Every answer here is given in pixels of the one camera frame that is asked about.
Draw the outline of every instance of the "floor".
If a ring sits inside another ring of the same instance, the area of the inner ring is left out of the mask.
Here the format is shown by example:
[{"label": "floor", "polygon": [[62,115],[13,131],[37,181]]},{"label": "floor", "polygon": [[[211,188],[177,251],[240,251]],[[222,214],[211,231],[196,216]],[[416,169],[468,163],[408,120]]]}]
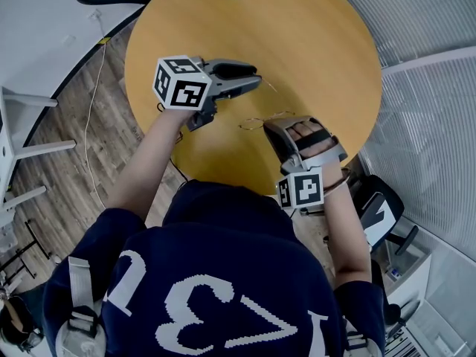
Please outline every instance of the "floor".
[{"label": "floor", "polygon": [[[131,158],[144,134],[129,107],[124,86],[124,58],[134,22],[114,36],[106,47],[106,61],[94,99],[88,130],[87,152],[97,191],[104,201],[119,172]],[[15,195],[44,184],[47,192],[17,207],[14,221],[19,248],[32,239],[24,221],[47,251],[66,257],[95,221],[102,207],[96,197],[86,166],[85,136],[89,103],[102,59],[99,50],[73,77],[58,97],[58,107],[50,109],[33,135],[30,145],[74,139],[74,149],[27,158],[21,162],[13,180]],[[160,225],[168,205],[183,182],[169,165],[155,197],[147,225]],[[321,261],[329,277],[332,262],[322,238],[327,230],[322,217],[293,216],[295,233]],[[27,276],[19,291],[43,283],[53,271],[37,246],[24,254],[36,279]]]}]

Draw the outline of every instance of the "wooden table top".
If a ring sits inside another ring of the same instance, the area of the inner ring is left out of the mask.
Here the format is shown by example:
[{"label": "wooden table top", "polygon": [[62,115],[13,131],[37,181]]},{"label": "wooden table top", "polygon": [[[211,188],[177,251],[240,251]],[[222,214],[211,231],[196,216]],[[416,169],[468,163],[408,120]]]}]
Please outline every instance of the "wooden table top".
[{"label": "wooden table top", "polygon": [[132,32],[125,68],[129,102],[145,132],[159,115],[157,59],[179,54],[249,62],[276,90],[262,82],[219,101],[207,126],[183,128],[173,159],[195,179],[274,194],[280,162],[262,129],[239,128],[244,120],[313,115],[339,137],[349,161],[379,112],[379,58],[346,0],[152,0]]}]

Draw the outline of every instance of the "white desk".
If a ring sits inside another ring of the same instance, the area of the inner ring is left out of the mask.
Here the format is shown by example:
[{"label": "white desk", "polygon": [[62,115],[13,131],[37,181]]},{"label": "white desk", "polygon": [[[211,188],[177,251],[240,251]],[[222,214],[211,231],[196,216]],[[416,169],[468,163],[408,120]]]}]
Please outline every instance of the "white desk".
[{"label": "white desk", "polygon": [[0,87],[0,115],[3,122],[0,130],[0,216],[11,216],[13,219],[11,209],[46,191],[43,185],[6,200],[5,193],[18,160],[76,146],[76,142],[70,140],[23,147],[42,110],[57,104],[56,100],[45,97],[5,94]]}]

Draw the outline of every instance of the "person's right arm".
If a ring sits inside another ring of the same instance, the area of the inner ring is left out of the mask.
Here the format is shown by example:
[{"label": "person's right arm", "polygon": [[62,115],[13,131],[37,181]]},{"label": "person's right arm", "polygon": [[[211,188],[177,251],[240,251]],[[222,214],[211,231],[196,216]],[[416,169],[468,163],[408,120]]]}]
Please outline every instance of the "person's right arm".
[{"label": "person's right arm", "polygon": [[[296,141],[321,128],[307,121],[295,124],[289,134]],[[304,158],[311,158],[332,146],[333,140],[329,138],[303,149],[300,154]],[[342,179],[341,165],[337,160],[325,164],[322,170],[324,189]],[[354,280],[371,282],[369,247],[347,184],[326,196],[324,212],[329,228],[329,251],[335,268],[335,287]]]}]

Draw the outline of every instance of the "white shoulder strap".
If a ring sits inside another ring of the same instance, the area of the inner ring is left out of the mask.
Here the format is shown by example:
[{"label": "white shoulder strap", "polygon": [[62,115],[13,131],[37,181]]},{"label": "white shoulder strap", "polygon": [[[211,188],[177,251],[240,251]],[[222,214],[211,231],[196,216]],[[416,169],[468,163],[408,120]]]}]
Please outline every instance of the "white shoulder strap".
[{"label": "white shoulder strap", "polygon": [[344,351],[344,357],[382,357],[382,351],[376,342],[365,338],[346,318],[346,333],[349,347]]},{"label": "white shoulder strap", "polygon": [[69,257],[68,262],[73,307],[87,306],[94,310],[89,262],[75,257]]},{"label": "white shoulder strap", "polygon": [[55,349],[58,357],[104,357],[106,334],[94,313],[89,263],[69,257],[71,317],[59,329]]}]

